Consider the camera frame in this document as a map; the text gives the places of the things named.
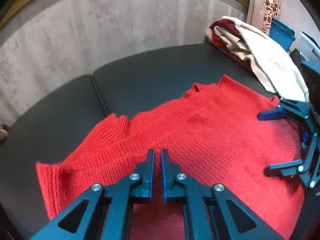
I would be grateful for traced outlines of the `red knit sweater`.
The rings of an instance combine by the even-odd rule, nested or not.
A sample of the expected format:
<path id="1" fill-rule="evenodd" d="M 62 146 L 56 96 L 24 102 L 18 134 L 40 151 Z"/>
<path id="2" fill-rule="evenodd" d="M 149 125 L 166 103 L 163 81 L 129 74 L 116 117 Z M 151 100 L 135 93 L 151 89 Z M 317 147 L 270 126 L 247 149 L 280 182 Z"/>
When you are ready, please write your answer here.
<path id="1" fill-rule="evenodd" d="M 266 177 L 263 170 L 298 157 L 299 129 L 285 119 L 257 119 L 278 102 L 223 76 L 217 84 L 194 84 L 180 99 L 133 119 L 111 114 L 63 162 L 36 165 L 48 217 L 92 184 L 114 184 L 130 174 L 149 149 L 166 149 L 183 172 L 202 184 L 225 185 L 289 239 L 304 190 L 297 179 Z"/>

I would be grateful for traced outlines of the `cream knit sweater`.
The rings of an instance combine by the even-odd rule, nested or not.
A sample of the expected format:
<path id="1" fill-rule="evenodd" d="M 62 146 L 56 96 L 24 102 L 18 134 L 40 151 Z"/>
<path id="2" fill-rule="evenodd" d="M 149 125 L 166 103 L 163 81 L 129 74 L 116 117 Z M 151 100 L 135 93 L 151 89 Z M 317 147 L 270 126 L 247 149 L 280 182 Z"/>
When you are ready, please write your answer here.
<path id="1" fill-rule="evenodd" d="M 242 40 L 234 42 L 237 56 L 252 59 L 251 70 L 264 88 L 289 100 L 309 102 L 309 90 L 289 54 L 260 29 L 238 18 L 223 16 L 235 24 Z"/>

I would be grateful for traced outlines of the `brown patterned left curtain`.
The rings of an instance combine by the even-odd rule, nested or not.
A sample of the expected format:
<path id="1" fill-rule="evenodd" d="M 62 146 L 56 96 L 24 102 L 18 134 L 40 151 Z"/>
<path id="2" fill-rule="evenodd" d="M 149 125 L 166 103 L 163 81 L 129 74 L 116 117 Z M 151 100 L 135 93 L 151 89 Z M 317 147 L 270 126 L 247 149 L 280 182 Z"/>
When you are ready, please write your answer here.
<path id="1" fill-rule="evenodd" d="M 6 125 L 0 126 L 0 142 L 3 142 L 6 140 L 8 136 L 8 127 Z"/>

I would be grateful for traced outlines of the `beige folded garment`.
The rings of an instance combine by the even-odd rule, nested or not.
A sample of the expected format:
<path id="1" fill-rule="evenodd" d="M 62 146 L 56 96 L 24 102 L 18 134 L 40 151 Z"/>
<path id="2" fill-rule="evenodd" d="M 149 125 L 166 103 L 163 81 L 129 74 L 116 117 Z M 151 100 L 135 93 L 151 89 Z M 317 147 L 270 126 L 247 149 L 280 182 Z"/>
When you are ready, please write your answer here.
<path id="1" fill-rule="evenodd" d="M 266 91 L 271 93 L 276 92 L 271 81 L 259 67 L 251 50 L 234 24 L 230 26 L 216 25 L 213 28 L 207 28 L 206 38 L 210 43 L 252 73 Z"/>

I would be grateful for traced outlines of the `dark red garment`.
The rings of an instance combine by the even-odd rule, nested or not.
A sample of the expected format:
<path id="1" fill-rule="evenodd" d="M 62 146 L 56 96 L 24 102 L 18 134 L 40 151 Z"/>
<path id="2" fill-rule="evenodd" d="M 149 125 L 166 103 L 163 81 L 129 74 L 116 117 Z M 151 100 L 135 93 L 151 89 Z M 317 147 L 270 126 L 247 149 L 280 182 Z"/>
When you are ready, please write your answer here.
<path id="1" fill-rule="evenodd" d="M 206 31 L 208 41 L 216 48 L 240 64 L 249 72 L 251 58 L 249 48 L 240 33 L 235 28 L 235 23 L 229 19 L 215 21 Z"/>

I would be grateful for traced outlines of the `brown patterned right curtain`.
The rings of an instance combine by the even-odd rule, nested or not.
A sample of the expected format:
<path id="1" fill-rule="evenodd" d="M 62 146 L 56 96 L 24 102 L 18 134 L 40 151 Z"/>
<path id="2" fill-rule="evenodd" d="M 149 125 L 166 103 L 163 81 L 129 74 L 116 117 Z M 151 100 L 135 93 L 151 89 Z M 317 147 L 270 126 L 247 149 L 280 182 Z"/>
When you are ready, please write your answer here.
<path id="1" fill-rule="evenodd" d="M 270 34 L 273 18 L 280 16 L 281 0 L 249 0 L 246 23 Z"/>

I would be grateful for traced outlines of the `clear plastic storage box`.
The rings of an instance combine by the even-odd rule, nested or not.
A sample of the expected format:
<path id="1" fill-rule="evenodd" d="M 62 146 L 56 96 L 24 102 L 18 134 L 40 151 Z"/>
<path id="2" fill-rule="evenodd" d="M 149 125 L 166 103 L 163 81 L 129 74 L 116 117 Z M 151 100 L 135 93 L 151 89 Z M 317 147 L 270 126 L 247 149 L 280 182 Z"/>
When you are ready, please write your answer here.
<path id="1" fill-rule="evenodd" d="M 308 34 L 300 31 L 300 42 L 298 50 L 306 60 L 320 60 L 320 50 L 317 42 Z"/>

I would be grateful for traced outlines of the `brown patterned curtain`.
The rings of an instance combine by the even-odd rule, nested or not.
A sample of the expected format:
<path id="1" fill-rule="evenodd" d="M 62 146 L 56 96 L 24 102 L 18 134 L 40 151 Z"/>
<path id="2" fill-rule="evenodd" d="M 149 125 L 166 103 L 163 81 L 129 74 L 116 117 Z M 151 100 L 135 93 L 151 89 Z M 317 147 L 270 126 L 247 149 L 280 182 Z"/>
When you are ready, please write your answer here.
<path id="1" fill-rule="evenodd" d="M 0 126 L 0 142 L 3 142 L 6 140 L 8 136 L 8 127 L 6 125 Z"/>
<path id="2" fill-rule="evenodd" d="M 280 16 L 281 0 L 249 0 L 246 23 L 270 34 L 273 18 Z"/>

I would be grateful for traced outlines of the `black cloth over box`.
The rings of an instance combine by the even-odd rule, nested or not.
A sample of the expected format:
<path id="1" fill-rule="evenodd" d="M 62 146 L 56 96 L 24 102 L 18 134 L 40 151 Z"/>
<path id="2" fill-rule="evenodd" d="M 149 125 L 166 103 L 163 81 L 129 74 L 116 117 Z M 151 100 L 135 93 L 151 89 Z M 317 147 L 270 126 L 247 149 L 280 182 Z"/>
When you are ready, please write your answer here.
<path id="1" fill-rule="evenodd" d="M 301 62 L 305 60 L 305 58 L 301 55 L 300 51 L 295 48 L 290 53 L 291 60 L 297 66 L 298 70 L 301 72 Z"/>

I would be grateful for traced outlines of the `blue plastic storage bin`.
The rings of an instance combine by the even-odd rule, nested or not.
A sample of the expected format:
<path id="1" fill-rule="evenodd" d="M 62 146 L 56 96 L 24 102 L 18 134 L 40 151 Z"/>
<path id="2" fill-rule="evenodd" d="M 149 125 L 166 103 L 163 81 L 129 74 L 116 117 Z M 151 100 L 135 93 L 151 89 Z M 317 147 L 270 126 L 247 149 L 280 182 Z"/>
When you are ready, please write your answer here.
<path id="1" fill-rule="evenodd" d="M 295 31 L 275 17 L 272 18 L 269 37 L 276 41 L 285 51 L 288 51 L 296 40 Z"/>

